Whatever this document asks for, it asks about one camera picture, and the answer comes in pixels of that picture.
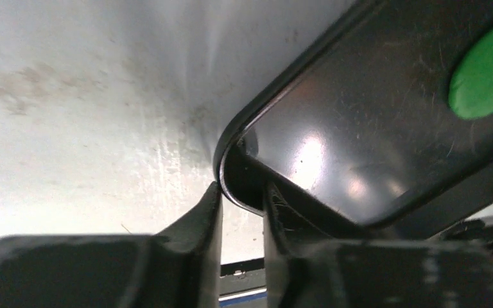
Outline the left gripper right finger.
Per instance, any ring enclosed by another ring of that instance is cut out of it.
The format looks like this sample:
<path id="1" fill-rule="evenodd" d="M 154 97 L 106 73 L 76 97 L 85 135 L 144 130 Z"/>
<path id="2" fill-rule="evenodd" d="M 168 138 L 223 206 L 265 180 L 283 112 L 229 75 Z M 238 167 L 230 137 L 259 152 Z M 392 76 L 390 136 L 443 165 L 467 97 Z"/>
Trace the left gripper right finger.
<path id="1" fill-rule="evenodd" d="M 263 205 L 269 307 L 493 307 L 493 255 L 478 243 L 374 239 L 352 224 L 329 235 L 273 183 Z"/>

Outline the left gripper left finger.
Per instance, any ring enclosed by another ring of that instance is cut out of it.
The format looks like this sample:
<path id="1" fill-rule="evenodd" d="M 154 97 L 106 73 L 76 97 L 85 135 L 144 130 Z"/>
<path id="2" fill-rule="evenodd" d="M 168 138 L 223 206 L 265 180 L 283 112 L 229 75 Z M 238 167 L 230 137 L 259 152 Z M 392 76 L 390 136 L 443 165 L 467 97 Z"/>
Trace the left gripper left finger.
<path id="1" fill-rule="evenodd" d="M 216 183 L 157 234 L 0 238 L 0 307 L 217 307 Z"/>

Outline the black plastic tray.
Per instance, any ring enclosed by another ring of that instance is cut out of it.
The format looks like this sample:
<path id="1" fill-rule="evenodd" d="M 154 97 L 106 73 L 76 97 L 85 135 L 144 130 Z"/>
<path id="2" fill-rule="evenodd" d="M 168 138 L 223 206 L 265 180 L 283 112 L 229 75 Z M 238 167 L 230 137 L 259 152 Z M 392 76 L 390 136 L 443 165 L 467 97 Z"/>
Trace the black plastic tray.
<path id="1" fill-rule="evenodd" d="M 493 1 L 355 1 L 245 106 L 214 150 L 236 205 L 274 183 L 326 232 L 343 221 L 429 238 L 493 204 L 493 114 L 448 104 Z"/>

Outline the green dough piece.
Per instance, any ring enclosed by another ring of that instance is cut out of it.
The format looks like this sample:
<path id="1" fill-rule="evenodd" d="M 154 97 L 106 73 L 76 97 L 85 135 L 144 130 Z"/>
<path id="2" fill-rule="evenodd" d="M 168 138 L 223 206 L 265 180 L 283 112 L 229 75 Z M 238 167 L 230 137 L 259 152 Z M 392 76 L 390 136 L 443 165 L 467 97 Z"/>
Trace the green dough piece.
<path id="1" fill-rule="evenodd" d="M 462 119 L 493 114 L 493 27 L 468 50 L 454 70 L 448 103 Z"/>

